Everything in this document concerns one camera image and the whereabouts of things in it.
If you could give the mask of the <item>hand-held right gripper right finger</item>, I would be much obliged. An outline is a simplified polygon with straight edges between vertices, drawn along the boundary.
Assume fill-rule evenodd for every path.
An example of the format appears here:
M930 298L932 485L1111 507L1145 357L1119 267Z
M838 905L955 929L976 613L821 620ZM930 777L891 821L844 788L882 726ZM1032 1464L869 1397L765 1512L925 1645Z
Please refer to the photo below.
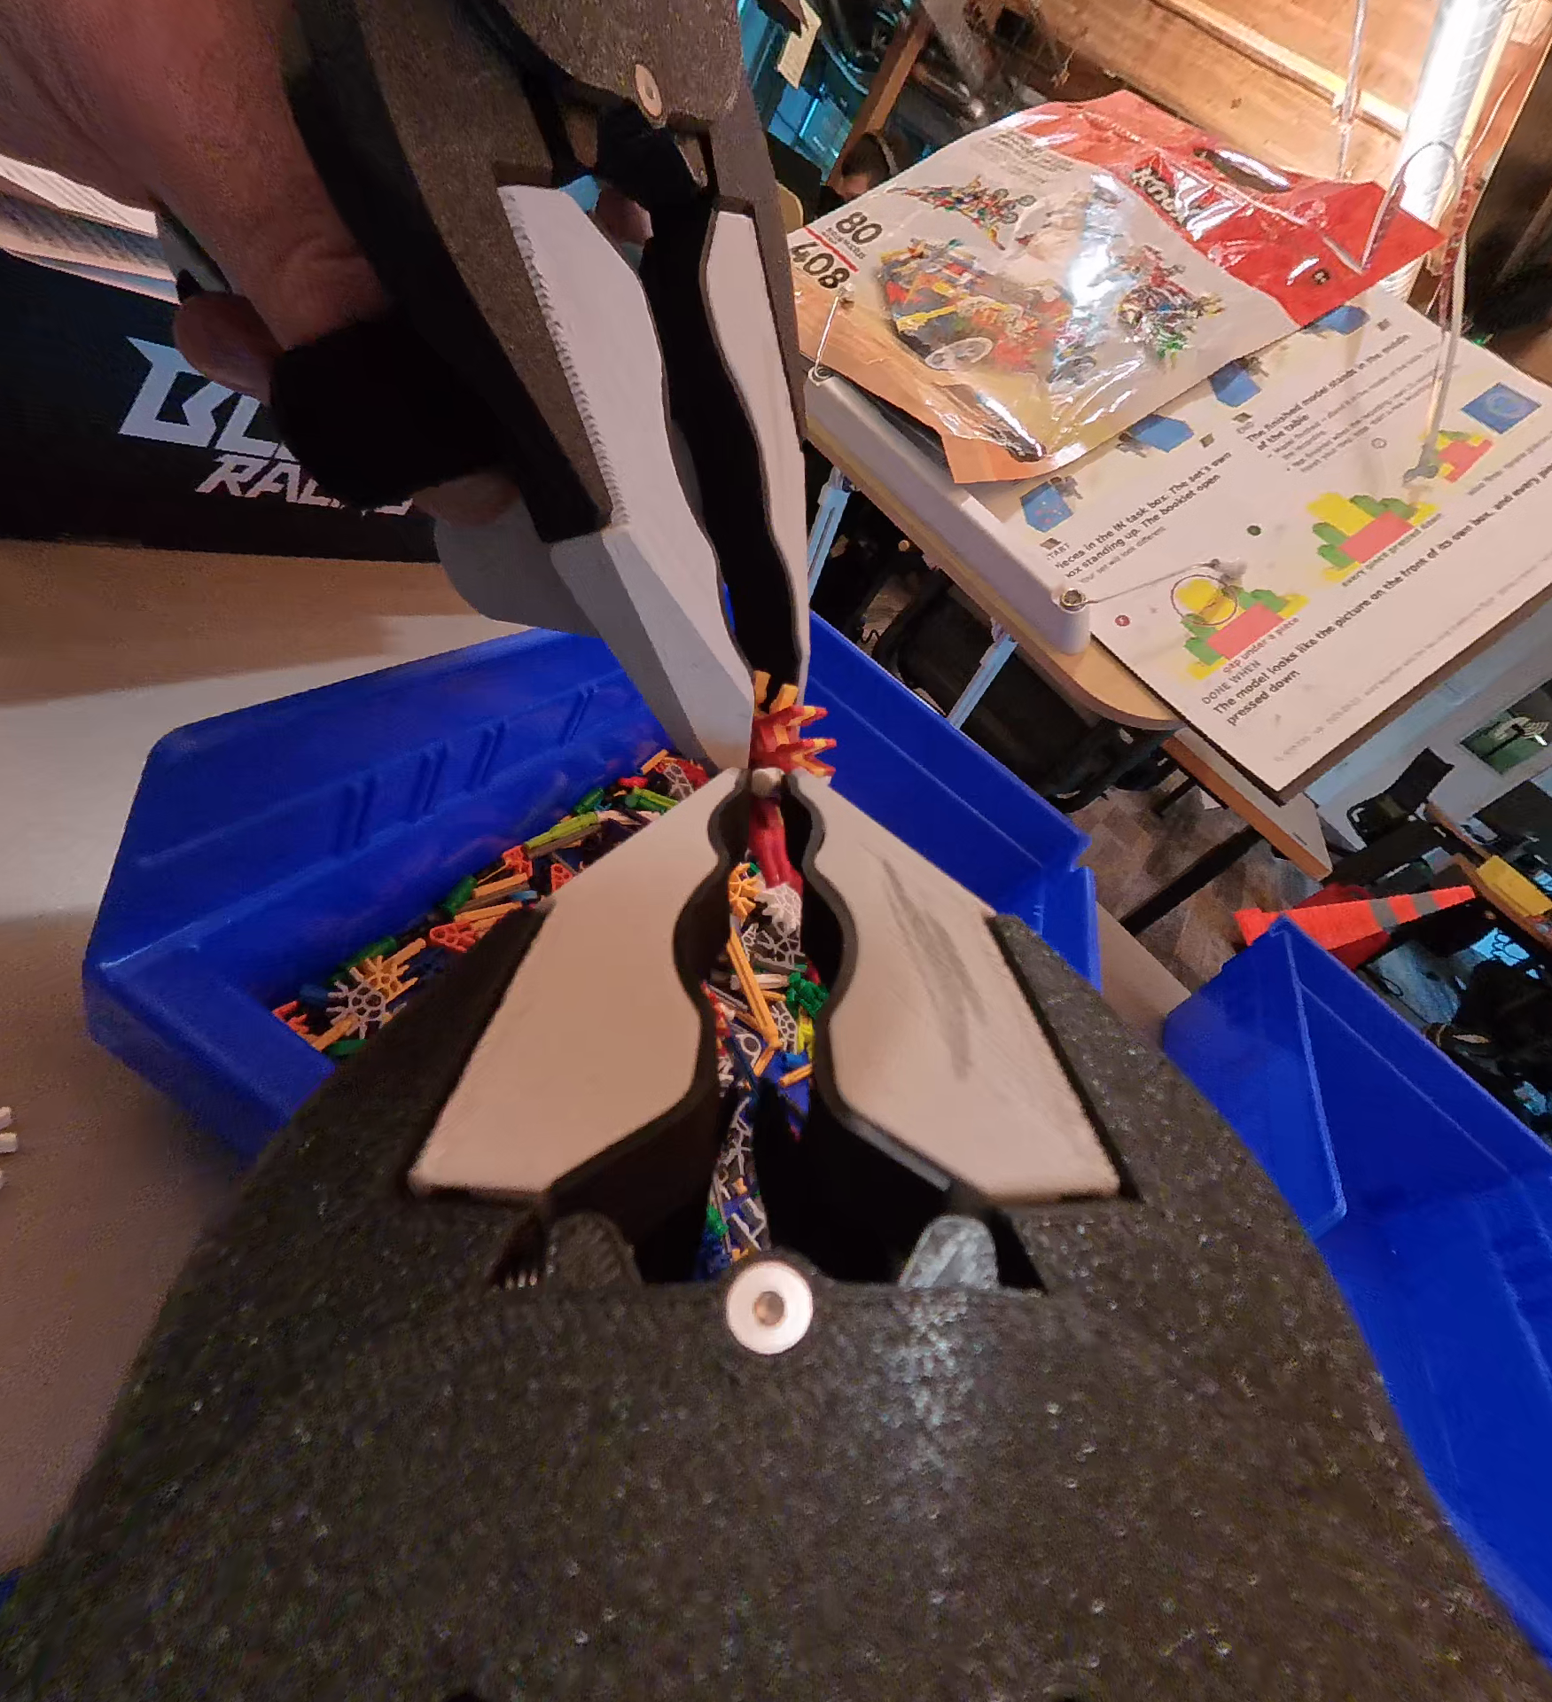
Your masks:
M816 1042L847 1128L989 1207L1122 1192L1081 1091L993 929L996 911L831 780L791 777L807 894L840 935Z

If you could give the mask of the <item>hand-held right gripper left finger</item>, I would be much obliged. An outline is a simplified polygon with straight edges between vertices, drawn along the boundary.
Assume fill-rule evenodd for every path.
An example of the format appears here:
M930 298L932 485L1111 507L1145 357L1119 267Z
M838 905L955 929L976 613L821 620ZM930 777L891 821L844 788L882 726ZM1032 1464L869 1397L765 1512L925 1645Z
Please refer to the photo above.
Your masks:
M747 780L719 773L537 918L412 1164L417 1197L542 1227L600 1215L648 1280L697 1271L724 1122L704 982L729 938Z

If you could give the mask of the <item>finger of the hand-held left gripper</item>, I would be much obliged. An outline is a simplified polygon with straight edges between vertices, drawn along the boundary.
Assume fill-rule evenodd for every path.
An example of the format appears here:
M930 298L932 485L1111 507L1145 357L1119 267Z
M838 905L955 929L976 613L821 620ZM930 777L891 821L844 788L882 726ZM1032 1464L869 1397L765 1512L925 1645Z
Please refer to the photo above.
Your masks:
M727 381L702 467L708 537L747 666L766 678L768 697L799 697L809 672L805 451L752 215L714 213L702 292Z
M676 467L664 356L639 274L567 191L506 187L499 199L606 479L610 521L564 542L537 535L533 502L495 521L440 521L447 576L491 620L600 638L676 750L745 768L752 671Z

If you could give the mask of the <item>pile of colourful toy pieces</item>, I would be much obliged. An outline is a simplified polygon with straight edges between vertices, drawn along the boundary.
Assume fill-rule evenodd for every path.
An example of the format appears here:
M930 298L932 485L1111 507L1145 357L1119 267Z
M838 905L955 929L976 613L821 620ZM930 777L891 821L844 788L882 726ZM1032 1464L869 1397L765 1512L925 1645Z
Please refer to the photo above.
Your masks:
M704 765L671 753L648 759L636 777L607 778L564 818L456 882L397 935L301 982L272 1018L321 1059L343 1064L414 1007L421 989L495 928L537 911L587 866L674 814L705 778ZM802 1137L815 1030L829 1002L802 945L805 882L787 856L784 832L768 824L752 829L747 858L733 866L727 892L731 939L704 982L727 1118L697 1261L705 1280L773 1249L756 1174L756 1116L773 1100L790 1137Z

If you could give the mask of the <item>red yellow toy connector assembly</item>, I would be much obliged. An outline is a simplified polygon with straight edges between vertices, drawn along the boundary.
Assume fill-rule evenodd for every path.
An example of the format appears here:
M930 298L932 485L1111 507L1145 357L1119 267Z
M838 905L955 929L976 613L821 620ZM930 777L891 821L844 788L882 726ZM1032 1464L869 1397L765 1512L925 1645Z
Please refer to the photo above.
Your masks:
M799 777L829 780L828 760L834 740L816 735L824 709L807 706L799 687L773 687L766 672L753 675L752 749L736 787L710 821L708 834L727 868L727 908L736 935L766 923L799 935L805 915L805 852L809 817L794 798L791 780ZM780 768L787 784L780 798L756 802L747 773Z

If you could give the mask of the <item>blue plastic bin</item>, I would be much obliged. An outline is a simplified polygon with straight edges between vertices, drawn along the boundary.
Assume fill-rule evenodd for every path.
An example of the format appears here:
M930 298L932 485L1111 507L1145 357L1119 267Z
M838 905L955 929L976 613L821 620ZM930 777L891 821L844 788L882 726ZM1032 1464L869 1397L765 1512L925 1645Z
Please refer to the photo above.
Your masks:
M844 798L1104 984L1068 818L824 622L807 697ZM254 1161L334 1067L272 1011L661 749L603 643L539 631L179 727L86 948L89 1033Z
M1318 1244L1449 1524L1552 1664L1552 1152L1292 925L1164 1048Z

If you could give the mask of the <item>person's left hand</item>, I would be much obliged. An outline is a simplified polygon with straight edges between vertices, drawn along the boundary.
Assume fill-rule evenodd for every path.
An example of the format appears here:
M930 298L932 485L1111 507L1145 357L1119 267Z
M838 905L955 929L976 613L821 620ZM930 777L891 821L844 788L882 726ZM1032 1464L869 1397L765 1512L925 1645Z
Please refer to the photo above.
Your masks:
M174 342L262 400L283 351L384 311L283 88L286 14L0 4L0 155L188 225L233 289L181 302Z

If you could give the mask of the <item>orange striped traffic cone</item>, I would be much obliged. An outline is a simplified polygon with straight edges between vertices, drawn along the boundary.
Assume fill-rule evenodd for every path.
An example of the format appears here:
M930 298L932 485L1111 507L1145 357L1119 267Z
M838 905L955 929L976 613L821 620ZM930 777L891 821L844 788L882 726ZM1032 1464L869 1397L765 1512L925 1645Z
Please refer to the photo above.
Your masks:
M1325 890L1282 911L1237 909L1232 923L1242 948L1257 945L1275 925L1291 925L1344 967L1359 970L1383 950L1392 950L1402 929L1475 905L1478 899L1479 894L1468 885L1427 890L1412 896L1366 896L1355 890L1344 894Z

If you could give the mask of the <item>white paper leaflet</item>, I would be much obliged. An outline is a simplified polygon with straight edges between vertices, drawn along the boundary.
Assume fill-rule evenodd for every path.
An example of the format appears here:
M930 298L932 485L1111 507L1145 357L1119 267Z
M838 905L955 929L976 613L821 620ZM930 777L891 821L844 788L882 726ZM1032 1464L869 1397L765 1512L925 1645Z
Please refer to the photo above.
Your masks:
M0 250L157 302L179 301L155 213L4 155Z

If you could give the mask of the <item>black cardboard box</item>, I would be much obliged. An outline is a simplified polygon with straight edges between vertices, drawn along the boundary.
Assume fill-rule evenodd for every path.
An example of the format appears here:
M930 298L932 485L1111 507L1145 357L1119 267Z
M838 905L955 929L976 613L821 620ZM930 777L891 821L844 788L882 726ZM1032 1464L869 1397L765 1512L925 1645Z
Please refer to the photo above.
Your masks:
M257 399L178 354L171 321L0 250L0 540L436 560L426 517L324 495Z

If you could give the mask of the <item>printed instruction sheet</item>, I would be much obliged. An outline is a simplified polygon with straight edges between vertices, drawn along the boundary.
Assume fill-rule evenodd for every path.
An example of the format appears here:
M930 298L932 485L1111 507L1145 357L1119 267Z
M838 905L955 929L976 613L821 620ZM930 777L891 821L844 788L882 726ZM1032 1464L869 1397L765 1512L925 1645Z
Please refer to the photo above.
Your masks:
M984 503L1051 624L1264 788L1330 768L1552 588L1552 389L1372 289Z

